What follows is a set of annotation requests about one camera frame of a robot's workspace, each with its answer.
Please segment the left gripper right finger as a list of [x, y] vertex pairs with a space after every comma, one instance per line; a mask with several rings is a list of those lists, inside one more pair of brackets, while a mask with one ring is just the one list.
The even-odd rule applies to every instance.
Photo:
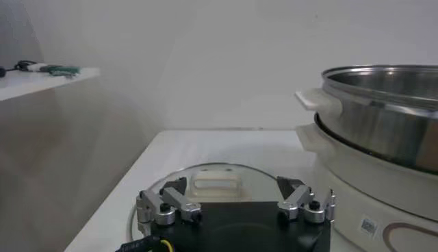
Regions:
[[332, 189], [323, 201], [319, 201], [311, 187], [299, 179], [278, 176], [276, 182], [283, 196], [277, 208], [287, 222], [295, 221], [299, 216], [314, 225], [335, 220], [336, 195]]

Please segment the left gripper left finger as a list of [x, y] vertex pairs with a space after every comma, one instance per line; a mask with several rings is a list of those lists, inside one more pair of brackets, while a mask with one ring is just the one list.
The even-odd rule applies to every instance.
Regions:
[[177, 213], [182, 221], [198, 224], [202, 221], [201, 204], [189, 200], [185, 195], [187, 178], [180, 177], [167, 181], [155, 193], [153, 190], [142, 190], [136, 198], [136, 212], [139, 224], [154, 222], [156, 225], [173, 225]]

